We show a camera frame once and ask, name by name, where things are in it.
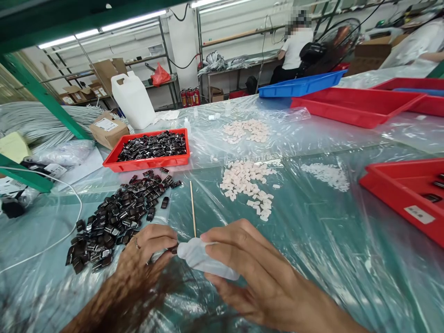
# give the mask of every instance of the fire extinguisher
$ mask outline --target fire extinguisher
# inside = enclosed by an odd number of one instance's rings
[[[182,107],[183,107],[183,108],[188,107],[188,104],[187,104],[187,102],[186,102],[186,89],[183,89],[183,90],[180,92],[180,99],[182,100]]]
[[[200,92],[199,87],[194,88],[194,105],[200,105]]]
[[[195,106],[194,104],[194,90],[188,89],[186,91],[186,100],[188,102],[188,106]]]

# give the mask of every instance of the hand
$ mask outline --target hand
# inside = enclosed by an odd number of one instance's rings
[[[176,245],[177,233],[170,226],[149,224],[131,238],[126,245],[120,254],[119,263],[113,277],[128,283],[131,280],[146,278],[146,275],[151,273],[151,277],[157,279],[173,254],[166,251],[157,259],[155,264],[147,265],[147,263],[155,252]]]
[[[242,316],[283,331],[367,332],[314,283],[299,274],[245,219],[202,234],[206,253],[241,274],[246,289],[205,273],[221,298]]]

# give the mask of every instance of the white wall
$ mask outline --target white wall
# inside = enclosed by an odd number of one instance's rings
[[[235,6],[202,14],[201,20],[203,42],[264,28],[265,18],[267,15],[269,15],[271,18],[273,25],[285,24],[290,17],[293,1],[279,0],[279,5],[275,5],[276,1],[277,0],[252,0]],[[313,2],[313,0],[295,1],[297,5],[301,6],[310,2]],[[403,11],[409,5],[418,2],[419,0],[403,0],[397,5],[382,5],[377,12],[370,17],[370,19],[363,23],[362,30],[370,29],[374,27],[378,21],[388,19],[396,12]],[[318,5],[316,12],[320,12],[322,7],[323,4]],[[375,7],[337,15],[333,18],[332,24],[351,17],[364,21],[374,9]],[[175,6],[173,10],[179,17],[183,17],[185,4]],[[321,24],[319,32],[324,31],[326,24],[326,22]],[[93,44],[85,45],[85,50],[91,58],[91,61],[96,62],[113,57],[122,57],[125,61],[127,61],[129,59],[136,59],[137,56],[141,56],[142,58],[149,56],[148,47],[162,43],[160,30],[158,26],[150,29],[143,28],[143,26],[146,26],[146,23],[140,24],[139,26],[142,27],[141,30],[137,30],[132,27],[131,30],[127,31],[128,33],[119,36],[116,36],[115,33],[108,33],[106,34],[106,37],[108,38],[102,39]],[[178,66],[183,67],[187,65],[193,55],[198,52],[195,11],[188,8],[188,14],[184,22],[177,21],[172,13],[168,12],[167,15],[163,16],[162,18],[162,26],[165,33],[170,58]],[[266,27],[270,26],[271,23],[269,20],[267,20]],[[204,48],[203,56],[205,58],[214,50],[218,50],[225,57],[225,59],[244,54],[260,53],[262,51],[263,43],[264,51],[279,49],[283,45],[283,42],[278,43],[278,41],[283,37],[283,35],[284,29],[280,29],[276,32],[274,41],[273,36],[268,34],[265,36],[265,40],[263,35],[255,35],[218,44],[213,47]],[[70,45],[75,45],[75,43],[64,44],[62,49]],[[25,49],[25,53],[34,61],[35,65],[40,69],[42,74],[45,75],[46,69],[49,74],[48,77],[60,75],[42,50],[38,49],[37,47],[31,47]],[[89,62],[84,56],[80,47],[62,50],[59,53],[72,72],[89,69]],[[157,66],[157,62],[159,62],[161,66],[168,71],[168,65],[165,58],[150,61],[149,64],[155,68]],[[172,65],[172,71],[178,72],[179,74],[179,83],[181,88],[189,86],[194,87],[197,85],[196,65],[197,62],[194,61],[186,70],[178,70]],[[275,66],[275,63],[266,64],[264,66],[264,71],[262,73],[260,82],[261,84],[269,82]],[[152,72],[146,68],[143,63],[133,65],[132,68],[128,68],[128,70],[134,70],[136,75],[138,75],[142,80],[148,79],[152,74]],[[257,77],[258,73],[259,66],[242,70],[240,76],[240,87],[245,87],[245,81],[247,80],[248,76],[255,75]],[[90,84],[91,80],[93,79],[95,79],[95,76],[85,77],[81,80],[86,84]],[[229,91],[236,89],[237,73],[232,72],[215,75],[212,76],[211,81],[213,86],[219,87],[223,89],[225,93],[228,93]],[[63,93],[63,87],[67,86],[66,81],[63,79],[53,81],[51,84],[59,93]],[[150,95],[155,107],[171,104],[171,97],[167,86],[149,89],[148,94]]]

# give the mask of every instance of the electric fan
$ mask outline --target electric fan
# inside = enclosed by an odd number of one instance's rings
[[[345,19],[324,32],[317,41],[306,44],[299,54],[302,62],[297,77],[332,71],[355,49],[361,33],[360,24],[356,18]]]

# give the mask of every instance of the red plastic bag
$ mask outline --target red plastic bag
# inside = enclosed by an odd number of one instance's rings
[[[168,72],[164,70],[159,63],[157,63],[157,69],[154,72],[154,75],[151,76],[151,79],[153,80],[153,86],[160,86],[161,84],[171,80],[171,75],[168,74]]]

